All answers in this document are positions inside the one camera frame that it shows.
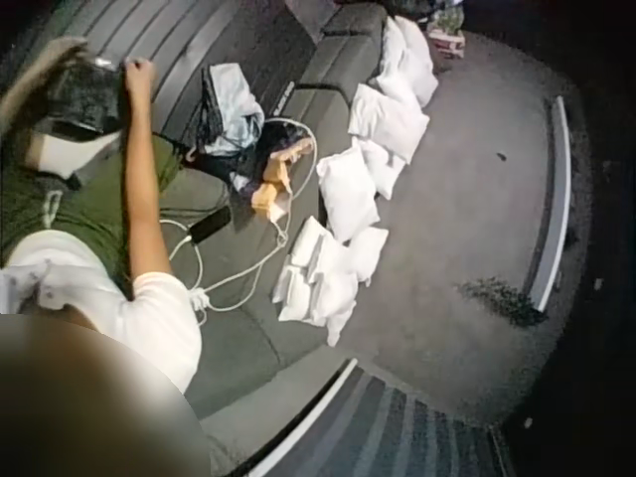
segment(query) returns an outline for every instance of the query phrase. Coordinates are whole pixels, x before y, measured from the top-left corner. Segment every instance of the white trim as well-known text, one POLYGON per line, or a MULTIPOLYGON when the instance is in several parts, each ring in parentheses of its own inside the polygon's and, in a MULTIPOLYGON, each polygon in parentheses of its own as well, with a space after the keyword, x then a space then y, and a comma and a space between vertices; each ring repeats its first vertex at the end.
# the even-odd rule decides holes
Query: white trim
POLYGON ((558 96, 553 104, 552 117, 555 132, 553 204, 548 225, 548 235, 544 245, 544 256, 541 259, 535 283, 531 290, 531 298, 539 311, 546 309, 548 299, 555 285, 558 266, 563 254, 563 245, 565 244, 571 199, 569 128, 567 127, 567 116, 565 115, 565 104, 562 96, 558 96))
POLYGON ((349 378, 351 373, 358 366, 358 360, 353 359, 349 362, 345 370, 338 377, 333 386, 329 389, 327 393, 318 401, 316 406, 311 409, 311 411, 307 414, 307 416, 298 424, 298 426, 291 431, 291 433, 284 438, 284 440, 278 444, 278 446, 261 460, 256 467, 254 467, 250 472, 247 473, 247 477, 263 477, 267 474, 274 466, 282 460, 282 458, 287 455, 294 445, 301 439, 303 435, 309 430, 309 428, 313 425, 313 423, 318 420, 318 417, 322 414, 322 412, 327 408, 329 403, 336 396, 340 388, 344 385, 345 381, 349 378))

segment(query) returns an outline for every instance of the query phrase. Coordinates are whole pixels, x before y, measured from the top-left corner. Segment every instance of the person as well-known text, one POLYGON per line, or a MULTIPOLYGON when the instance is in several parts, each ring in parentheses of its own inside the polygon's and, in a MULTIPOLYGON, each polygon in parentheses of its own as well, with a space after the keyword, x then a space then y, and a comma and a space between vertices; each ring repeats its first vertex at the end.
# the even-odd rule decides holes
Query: person
POLYGON ((83 39, 50 42, 0 101, 0 306, 3 313, 17 313, 32 303, 48 316, 108 336, 184 393, 202 340, 188 290, 172 274, 159 223, 160 193, 181 158, 151 132, 153 64, 125 65, 125 153, 104 161, 87 185, 52 195, 51 179, 42 182, 22 167, 31 113, 42 104, 47 79, 84 46, 83 39))

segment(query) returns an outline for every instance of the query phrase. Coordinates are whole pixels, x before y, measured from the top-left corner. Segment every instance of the phone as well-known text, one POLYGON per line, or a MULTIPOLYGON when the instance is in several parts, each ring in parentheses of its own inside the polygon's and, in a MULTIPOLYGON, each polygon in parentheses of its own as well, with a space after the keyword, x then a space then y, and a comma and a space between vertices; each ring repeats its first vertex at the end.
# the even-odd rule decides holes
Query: phone
POLYGON ((190 227, 190 237, 193 243, 201 243, 212 234, 225 227, 232 221, 232 212, 229 206, 218 209, 213 214, 205 217, 190 227))

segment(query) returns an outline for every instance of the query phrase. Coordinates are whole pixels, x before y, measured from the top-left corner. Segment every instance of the hand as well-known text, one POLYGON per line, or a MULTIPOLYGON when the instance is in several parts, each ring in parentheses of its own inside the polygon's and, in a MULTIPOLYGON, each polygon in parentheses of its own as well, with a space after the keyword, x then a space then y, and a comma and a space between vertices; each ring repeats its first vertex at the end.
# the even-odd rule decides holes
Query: hand
POLYGON ((155 66, 148 60, 126 63, 126 89, 130 95, 130 106, 134 111, 150 111, 152 83, 155 66))

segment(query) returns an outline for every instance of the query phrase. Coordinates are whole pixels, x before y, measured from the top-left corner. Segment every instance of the white cord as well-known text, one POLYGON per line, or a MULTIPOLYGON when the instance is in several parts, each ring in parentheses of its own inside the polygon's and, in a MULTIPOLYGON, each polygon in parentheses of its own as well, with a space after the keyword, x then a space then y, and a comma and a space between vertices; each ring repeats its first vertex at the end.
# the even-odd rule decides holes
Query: white cord
MULTIPOLYGON (((277 224, 276 222, 272 222, 272 225, 276 228, 276 247, 254 265, 250 266, 249 268, 235 275, 229 276, 228 278, 225 278, 213 285, 210 285, 207 288, 200 288, 201 280, 203 279, 203 260, 201 258, 201 252, 199 251, 199 247, 195 243, 193 243, 193 249, 195 251, 195 255, 197 256, 197 262, 199 265, 199 274, 197 276, 197 280, 195 281, 195 284, 190 289, 190 301, 195 311, 202 311, 204 313, 204 318, 201 322, 199 322, 199 326, 203 326, 208 320, 208 314, 206 313, 206 308, 210 308, 213 311, 216 311, 218 313, 234 311, 238 308, 241 308, 243 305, 245 305, 249 301, 249 299, 253 296, 254 292, 256 291, 256 287, 258 285, 258 280, 260 279, 260 273, 262 272, 262 269, 265 266, 265 264, 272 257, 274 257, 277 253, 279 253, 282 249, 284 249, 287 246, 287 243, 289 241, 289 235, 288 235, 289 226, 291 224, 291 204, 294 201, 294 199, 300 196, 300 194, 302 194, 302 192, 305 190, 305 188, 307 187, 307 184, 309 184, 309 181, 311 180, 311 176, 314 173, 314 169, 316 168, 316 162, 318 160, 318 143, 316 142, 316 136, 314 135, 313 131, 306 124, 303 124, 300 121, 296 121, 295 119, 287 119, 284 117, 272 117, 272 118, 266 119, 265 122, 281 122, 286 124, 292 124, 296 127, 300 127, 305 132, 307 132, 307 135, 310 137, 311 142, 313 144, 313 157, 312 157, 311 168, 309 170, 309 173, 307 174, 307 177, 305 178, 301 186, 298 188, 298 191, 295 193, 293 192, 289 193, 289 211, 287 213, 285 228, 282 229, 279 224, 277 224), (210 297, 208 296, 209 292, 216 290, 217 288, 227 285, 228 283, 231 283, 253 272, 256 272, 256 274, 254 276, 254 281, 251 285, 251 289, 249 290, 249 293, 243 299, 241 299, 238 303, 232 306, 227 306, 227 307, 216 307, 212 303, 210 303, 210 297)), ((169 219, 162 219, 160 222, 161 224, 170 224, 175 227, 178 227, 179 229, 181 229, 182 231, 186 233, 189 232, 189 229, 183 224, 180 224, 179 222, 171 221, 169 219)), ((183 238, 170 253, 170 260, 172 260, 175 257, 175 255, 177 254, 177 252, 181 249, 183 245, 191 241, 192 241, 192 237, 190 235, 183 238)))

